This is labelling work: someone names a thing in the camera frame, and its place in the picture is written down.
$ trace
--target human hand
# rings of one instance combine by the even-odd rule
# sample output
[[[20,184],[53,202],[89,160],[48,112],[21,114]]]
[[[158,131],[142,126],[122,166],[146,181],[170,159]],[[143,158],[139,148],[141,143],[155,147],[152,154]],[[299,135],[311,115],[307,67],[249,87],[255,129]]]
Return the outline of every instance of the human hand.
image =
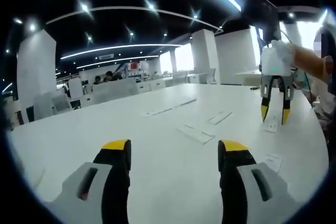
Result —
[[[294,51],[288,44],[282,40],[272,40],[272,47],[277,52],[278,57],[288,66],[291,66],[294,60]]]

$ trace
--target black ceiling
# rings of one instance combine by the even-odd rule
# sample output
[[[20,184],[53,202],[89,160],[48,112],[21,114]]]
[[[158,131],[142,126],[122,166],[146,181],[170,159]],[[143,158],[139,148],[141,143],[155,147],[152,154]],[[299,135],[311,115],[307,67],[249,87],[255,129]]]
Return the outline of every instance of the black ceiling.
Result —
[[[143,10],[99,10],[91,13],[91,17],[87,13],[67,17],[54,23],[46,25],[46,23],[59,16],[75,12],[79,10],[79,2],[90,4],[90,7],[102,6],[137,6],[147,7],[145,0],[14,0],[16,3],[13,7],[11,19],[19,17],[23,20],[23,25],[13,24],[9,35],[7,34],[6,48],[10,48],[11,52],[5,54],[7,67],[5,69],[5,78],[16,78],[16,51],[20,42],[24,39],[24,25],[31,22],[32,18],[38,24],[39,29],[46,29],[48,33],[57,42],[56,66],[61,70],[75,71],[76,65],[86,65],[94,63],[94,55],[90,57],[73,57],[68,60],[60,60],[60,57],[86,50],[87,48],[97,48],[104,46],[127,45],[127,44],[147,44],[147,43],[168,43],[175,38],[187,35],[199,30],[209,29],[214,32],[218,29],[208,27],[207,25],[192,22],[189,19],[176,17],[168,14],[156,14]],[[250,20],[237,17],[239,13],[233,5],[227,0],[149,0],[156,5],[156,8],[167,10],[170,12],[193,16],[198,14],[198,18],[206,23],[219,27],[226,20],[224,32],[239,30],[246,27]],[[258,11],[259,2],[264,0],[236,0],[242,8],[248,6],[256,6],[249,8],[250,16],[256,19],[264,20],[261,11]],[[276,6],[284,5],[303,5],[321,7],[326,4],[326,0],[269,0]],[[296,17],[316,18],[316,16],[297,13]],[[281,14],[280,18],[286,19],[286,14]],[[131,38],[129,33],[132,31],[134,36]],[[88,43],[87,34],[93,39],[93,43]],[[132,48],[123,50],[114,50],[112,53],[117,55],[122,53],[123,57],[138,56],[140,51],[144,55],[157,54],[159,48]]]

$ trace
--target cable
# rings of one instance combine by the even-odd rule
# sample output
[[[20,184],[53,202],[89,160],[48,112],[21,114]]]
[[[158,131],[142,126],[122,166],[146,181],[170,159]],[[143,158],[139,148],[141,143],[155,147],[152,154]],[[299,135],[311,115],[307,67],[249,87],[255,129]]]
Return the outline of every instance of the cable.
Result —
[[[289,41],[290,43],[292,43],[292,41],[288,38],[287,34],[286,34],[284,31],[280,30],[280,32],[283,33],[283,34],[287,37],[287,39],[288,39],[288,41]],[[310,93],[310,101],[309,101],[309,103],[310,103],[311,107],[313,107],[313,95],[312,95],[312,93],[311,93],[309,79],[308,79],[308,76],[307,76],[307,73],[306,73],[306,72],[304,72],[304,75],[305,75],[305,77],[306,77],[306,81],[307,81],[308,89],[309,89],[309,93]]]

